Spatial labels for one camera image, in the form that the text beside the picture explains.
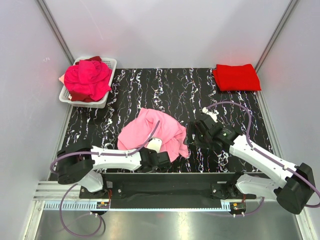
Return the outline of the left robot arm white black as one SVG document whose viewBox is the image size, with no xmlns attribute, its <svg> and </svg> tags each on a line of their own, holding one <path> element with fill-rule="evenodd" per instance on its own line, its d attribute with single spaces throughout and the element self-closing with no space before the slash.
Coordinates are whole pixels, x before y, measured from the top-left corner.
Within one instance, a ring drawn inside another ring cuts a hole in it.
<svg viewBox="0 0 320 240">
<path fill-rule="evenodd" d="M 169 154 L 139 147 L 130 150 L 103 149 L 97 146 L 81 148 L 75 152 L 62 149 L 50 170 L 57 175 L 60 185 L 78 184 L 97 198 L 108 193 L 108 186 L 97 170 L 124 169 L 149 173 L 170 167 Z"/>
</svg>

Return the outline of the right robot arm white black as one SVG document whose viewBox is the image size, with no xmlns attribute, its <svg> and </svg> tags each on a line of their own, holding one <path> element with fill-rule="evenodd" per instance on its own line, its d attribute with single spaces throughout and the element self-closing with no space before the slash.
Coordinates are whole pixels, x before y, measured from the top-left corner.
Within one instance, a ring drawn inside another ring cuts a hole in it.
<svg viewBox="0 0 320 240">
<path fill-rule="evenodd" d="M 267 175 L 267 178 L 259 178 L 240 174 L 236 181 L 227 185 L 228 195 L 232 198 L 251 194 L 273 199 L 288 212 L 299 215 L 316 192 L 313 170 L 309 165 L 283 160 L 232 126 L 224 126 L 210 116 L 191 121 L 185 141 L 198 148 L 228 152 Z"/>
</svg>

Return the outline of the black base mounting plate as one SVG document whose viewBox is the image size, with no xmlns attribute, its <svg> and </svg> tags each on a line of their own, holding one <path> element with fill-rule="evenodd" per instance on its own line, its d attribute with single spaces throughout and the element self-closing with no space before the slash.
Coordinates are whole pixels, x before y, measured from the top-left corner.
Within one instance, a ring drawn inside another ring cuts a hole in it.
<svg viewBox="0 0 320 240">
<path fill-rule="evenodd" d="M 238 173 L 107 173 L 106 189 L 90 193 L 81 187 L 81 199 L 107 199 L 111 209 L 168 210 L 213 209 L 221 206 L 215 196 L 219 184 L 239 177 Z"/>
</svg>

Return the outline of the folded red t shirt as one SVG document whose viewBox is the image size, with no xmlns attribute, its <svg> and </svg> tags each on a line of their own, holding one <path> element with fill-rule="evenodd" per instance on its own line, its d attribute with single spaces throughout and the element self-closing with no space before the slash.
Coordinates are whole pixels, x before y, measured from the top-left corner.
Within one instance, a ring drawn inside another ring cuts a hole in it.
<svg viewBox="0 0 320 240">
<path fill-rule="evenodd" d="M 220 91 L 261 91 L 260 80 L 251 64 L 230 66 L 217 64 L 212 71 Z"/>
</svg>

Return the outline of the light pink t shirt in basket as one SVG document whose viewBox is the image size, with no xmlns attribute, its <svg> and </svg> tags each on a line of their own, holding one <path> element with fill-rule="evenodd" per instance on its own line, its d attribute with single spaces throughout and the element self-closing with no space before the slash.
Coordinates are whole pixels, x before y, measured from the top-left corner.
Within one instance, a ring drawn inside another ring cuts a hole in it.
<svg viewBox="0 0 320 240">
<path fill-rule="evenodd" d="M 61 77 L 58 78 L 58 80 L 62 83 L 65 81 L 65 75 L 63 74 Z"/>
</svg>

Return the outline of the aluminium rail front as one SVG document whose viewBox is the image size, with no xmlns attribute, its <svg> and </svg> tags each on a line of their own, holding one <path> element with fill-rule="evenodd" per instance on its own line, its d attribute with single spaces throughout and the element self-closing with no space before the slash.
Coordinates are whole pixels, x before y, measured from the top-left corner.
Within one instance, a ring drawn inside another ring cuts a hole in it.
<svg viewBox="0 0 320 240">
<path fill-rule="evenodd" d="M 260 201 L 252 194 L 222 195 L 222 183 L 210 182 L 108 182 L 105 189 L 38 183 L 33 200 L 44 201 L 50 210 L 150 211 L 150 212 L 246 212 L 247 203 Z"/>
</svg>

